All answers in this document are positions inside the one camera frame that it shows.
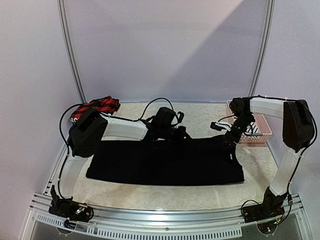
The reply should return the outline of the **black t-shirt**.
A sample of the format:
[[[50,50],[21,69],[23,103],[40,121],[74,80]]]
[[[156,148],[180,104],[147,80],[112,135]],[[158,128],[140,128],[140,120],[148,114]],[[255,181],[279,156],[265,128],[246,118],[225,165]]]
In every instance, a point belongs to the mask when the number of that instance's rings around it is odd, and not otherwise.
[[[235,148],[222,135],[182,141],[100,142],[85,176],[112,183],[147,186],[215,186],[245,181]]]

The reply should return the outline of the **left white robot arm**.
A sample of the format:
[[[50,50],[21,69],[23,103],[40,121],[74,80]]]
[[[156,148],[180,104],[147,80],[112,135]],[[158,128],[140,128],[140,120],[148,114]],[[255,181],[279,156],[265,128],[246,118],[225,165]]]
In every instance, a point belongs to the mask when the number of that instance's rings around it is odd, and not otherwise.
[[[69,129],[64,137],[66,154],[57,181],[51,186],[52,198],[58,198],[55,209],[63,216],[74,213],[74,205],[69,202],[84,163],[93,156],[104,137],[118,137],[138,141],[154,142],[162,139],[171,141],[178,135],[178,126],[184,113],[161,107],[148,119],[127,119],[112,116],[91,107]]]

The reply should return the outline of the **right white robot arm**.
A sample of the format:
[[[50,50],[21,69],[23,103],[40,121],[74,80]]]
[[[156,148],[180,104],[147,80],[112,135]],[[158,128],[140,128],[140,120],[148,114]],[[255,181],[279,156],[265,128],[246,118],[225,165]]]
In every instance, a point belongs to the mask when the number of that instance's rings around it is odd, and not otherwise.
[[[268,191],[276,197],[286,195],[303,153],[314,143],[318,134],[307,102],[268,96],[236,97],[229,108],[237,119],[223,136],[225,148],[236,146],[247,126],[255,121],[253,114],[282,120],[284,152]]]

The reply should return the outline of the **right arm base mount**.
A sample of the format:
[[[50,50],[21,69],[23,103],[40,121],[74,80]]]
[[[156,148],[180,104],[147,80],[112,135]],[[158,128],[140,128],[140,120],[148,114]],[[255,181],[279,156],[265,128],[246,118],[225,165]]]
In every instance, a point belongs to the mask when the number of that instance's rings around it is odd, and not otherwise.
[[[287,199],[289,206],[287,213],[283,207],[285,199]],[[258,203],[251,199],[247,200],[242,204],[240,212],[245,223],[257,222],[280,216],[280,219],[275,220],[273,223],[273,225],[277,226],[287,219],[291,213],[292,204],[293,199],[289,192],[283,195],[274,195],[272,192],[269,192],[269,189],[267,189],[264,193],[262,203]]]

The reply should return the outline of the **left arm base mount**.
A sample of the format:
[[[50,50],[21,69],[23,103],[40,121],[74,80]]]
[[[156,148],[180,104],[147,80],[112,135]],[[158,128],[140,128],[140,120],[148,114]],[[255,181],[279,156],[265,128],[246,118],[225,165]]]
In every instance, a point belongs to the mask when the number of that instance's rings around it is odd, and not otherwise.
[[[78,221],[88,223],[94,216],[94,210],[86,203],[73,201],[73,198],[60,198],[53,185],[50,190],[52,201],[48,212],[52,215],[69,219],[70,221]]]

